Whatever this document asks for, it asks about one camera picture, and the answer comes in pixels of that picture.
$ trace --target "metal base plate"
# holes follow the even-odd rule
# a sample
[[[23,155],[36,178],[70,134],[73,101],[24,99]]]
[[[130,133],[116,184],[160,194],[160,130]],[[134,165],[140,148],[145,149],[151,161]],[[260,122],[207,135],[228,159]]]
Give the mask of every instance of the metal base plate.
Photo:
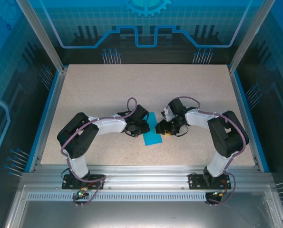
[[[87,179],[88,181],[96,180],[103,178],[104,175],[98,174],[98,175],[88,175]],[[99,187],[100,182],[95,182],[92,185],[88,187],[89,190],[96,190]],[[81,182],[77,180],[72,174],[64,175],[63,183],[62,183],[62,189],[81,189],[85,186],[87,186],[88,183]]]
[[[227,189],[231,189],[231,182],[228,175],[221,175],[215,177],[213,183],[208,187],[207,183],[204,180],[202,174],[190,174],[188,175],[189,189],[190,190],[224,190],[225,185],[221,181],[227,182]]]

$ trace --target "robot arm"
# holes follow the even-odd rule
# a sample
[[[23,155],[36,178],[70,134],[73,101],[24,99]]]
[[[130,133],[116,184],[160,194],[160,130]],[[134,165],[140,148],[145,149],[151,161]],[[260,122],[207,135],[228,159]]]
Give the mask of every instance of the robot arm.
[[[85,153],[90,147],[96,136],[107,133],[122,133],[132,137],[138,137],[140,134],[149,132],[149,126],[144,118],[148,111],[141,105],[137,105],[134,113],[125,118],[127,112],[117,113],[109,119],[99,119],[91,123],[79,132],[65,147],[65,153],[68,154],[69,163],[72,171],[79,178],[86,178],[88,167],[86,164]],[[84,113],[78,113],[73,119],[60,131],[57,140],[61,146],[70,138],[70,136],[81,126],[90,122],[96,117],[86,116]]]
[[[155,127],[156,133],[175,135],[179,134],[182,126],[199,126],[210,131],[216,152],[210,164],[204,170],[204,179],[207,184],[224,173],[229,161],[243,147],[243,140],[239,132],[229,122],[219,116],[204,114],[195,107],[186,108],[180,101],[175,99],[169,103],[169,106],[162,112],[165,117]],[[227,111],[223,113],[232,120],[243,133],[246,144],[249,138],[235,116],[234,112]]]

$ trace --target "glass panel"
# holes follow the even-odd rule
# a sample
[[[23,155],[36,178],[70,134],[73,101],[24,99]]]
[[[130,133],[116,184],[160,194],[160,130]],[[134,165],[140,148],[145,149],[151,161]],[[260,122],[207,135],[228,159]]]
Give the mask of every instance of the glass panel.
[[[24,171],[55,72],[16,1],[0,0],[0,227]]]
[[[64,64],[227,64],[262,4],[262,0],[30,2]]]
[[[276,183],[282,183],[283,0],[274,3],[237,72],[268,167]]]

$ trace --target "aluminum frame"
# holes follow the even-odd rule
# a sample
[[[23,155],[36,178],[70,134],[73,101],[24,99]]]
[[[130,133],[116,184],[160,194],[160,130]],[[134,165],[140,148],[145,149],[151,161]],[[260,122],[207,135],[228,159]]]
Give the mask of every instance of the aluminum frame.
[[[247,49],[249,48],[252,40],[254,39],[255,35],[257,34],[258,30],[260,29],[262,23],[264,22],[267,14],[269,13],[271,7],[273,6],[275,0],[263,0],[256,16],[254,17],[253,21],[249,29],[247,30],[243,41],[241,42],[240,46],[238,47],[235,55],[233,56],[231,63],[230,63],[230,72],[234,73],[237,66],[241,62],[244,54],[246,53]]]
[[[60,173],[66,166],[48,165],[36,166],[34,173],[22,175],[18,192],[10,210],[6,228],[20,226],[22,215],[29,200],[29,194],[64,195],[64,193],[76,192],[62,190],[62,178]],[[91,173],[102,173],[107,176],[104,189],[101,194],[136,192],[193,194],[206,190],[189,190],[187,175],[196,172],[202,173],[203,166],[89,166]],[[236,177],[237,192],[264,192],[267,197],[266,210],[271,214],[271,222],[276,228],[283,227],[280,213],[275,213],[278,205],[277,191],[270,173],[260,173],[256,167],[232,167],[229,172]]]
[[[46,145],[46,141],[48,138],[50,126],[53,120],[53,116],[55,114],[58,100],[61,94],[62,86],[65,80],[65,76],[67,73],[67,67],[64,68],[63,73],[59,73],[57,81],[56,81],[56,86],[53,90],[53,94],[51,97],[51,101],[48,107],[47,115],[43,123],[43,128],[41,130],[40,136],[39,136],[39,142],[37,144],[37,147],[35,149],[35,155],[32,158],[31,166],[28,170],[28,172],[32,172],[34,170],[34,167],[38,161],[40,161],[40,158],[44,152],[44,148]]]
[[[48,54],[49,58],[54,64],[55,68],[60,73],[63,73],[64,66],[61,62],[61,59],[59,58],[55,48],[53,47],[45,29],[43,28],[30,2],[28,0],[16,0],[16,1],[20,6],[21,10],[23,11],[32,29],[36,33],[38,39],[40,40],[42,46],[44,47],[46,53]]]

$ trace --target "blue panel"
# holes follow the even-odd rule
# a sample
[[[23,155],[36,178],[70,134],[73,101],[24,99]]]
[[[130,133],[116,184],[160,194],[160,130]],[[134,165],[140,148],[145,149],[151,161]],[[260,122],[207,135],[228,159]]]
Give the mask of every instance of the blue panel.
[[[37,148],[37,145],[38,145],[38,142],[39,142],[40,134],[41,134],[41,131],[42,131],[42,128],[43,128],[45,118],[47,116],[48,107],[49,107],[49,104],[51,102],[52,94],[54,92],[58,76],[59,76],[59,72],[56,71],[55,76],[54,76],[54,80],[52,82],[52,85],[51,85],[51,88],[50,88],[50,91],[49,91],[49,95],[47,97],[45,107],[44,107],[44,110],[43,110],[43,114],[42,114],[42,117],[41,117],[41,120],[40,120],[40,123],[39,123],[37,134],[36,134],[35,140],[33,142],[33,145],[32,145],[31,151],[30,151],[29,159],[28,159],[27,165],[25,167],[25,172],[29,172],[29,170],[31,168],[32,159],[33,159],[33,157],[35,156],[35,153],[36,153],[36,148]]]
[[[44,3],[48,7],[106,7],[106,6],[119,6],[122,5],[124,1],[122,0],[44,0]],[[30,3],[33,7],[38,8],[40,7],[39,0],[30,0]],[[260,6],[262,0],[254,0],[253,5]],[[248,4],[248,0],[202,0],[202,1],[192,1],[192,0],[173,0],[172,1],[172,8],[174,10],[183,10],[186,6],[244,6]]]
[[[162,143],[160,134],[156,134],[155,127],[157,125],[155,113],[150,113],[147,123],[150,126],[150,132],[143,134],[146,146]]]
[[[241,84],[241,81],[240,81],[240,78],[239,78],[239,76],[238,76],[237,71],[234,72],[234,75],[235,75],[235,78],[236,78],[236,81],[237,81],[237,85],[238,85],[240,94],[241,94],[241,96],[242,96],[243,104],[244,104],[244,107],[245,107],[245,109],[246,109],[248,121],[249,121],[249,123],[250,123],[252,133],[253,133],[253,135],[254,135],[255,145],[256,145],[257,150],[258,150],[258,152],[259,152],[259,155],[260,155],[260,159],[261,159],[261,162],[262,162],[262,166],[263,166],[264,172],[269,172],[269,168],[268,168],[268,165],[267,165],[267,161],[266,161],[266,159],[265,159],[265,155],[264,155],[264,152],[263,152],[261,143],[260,143],[260,139],[259,139],[259,136],[258,136],[258,134],[257,134],[257,132],[256,132],[255,125],[254,125],[254,121],[253,121],[253,119],[252,119],[251,112],[250,112],[250,109],[249,109],[249,107],[248,107],[248,103],[247,103],[247,100],[246,100],[246,97],[245,97],[245,93],[244,93],[244,91],[243,91],[243,87],[242,87],[242,84]]]

